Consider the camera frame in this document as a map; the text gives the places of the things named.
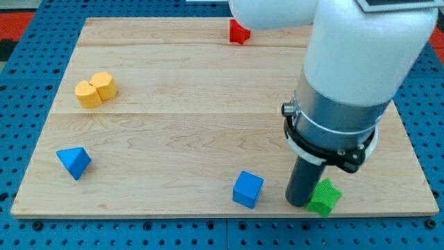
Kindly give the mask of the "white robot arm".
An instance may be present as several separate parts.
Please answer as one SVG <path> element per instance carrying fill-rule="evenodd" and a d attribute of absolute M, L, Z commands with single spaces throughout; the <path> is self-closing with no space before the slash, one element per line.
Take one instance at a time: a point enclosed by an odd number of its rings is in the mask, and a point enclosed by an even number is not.
<path fill-rule="evenodd" d="M 251 31 L 311 25 L 299 83 L 282 106 L 294 172 L 336 165 L 354 173 L 375 149 L 386 107 L 429 39 L 434 4 L 368 12 L 355 0 L 231 1 Z"/>

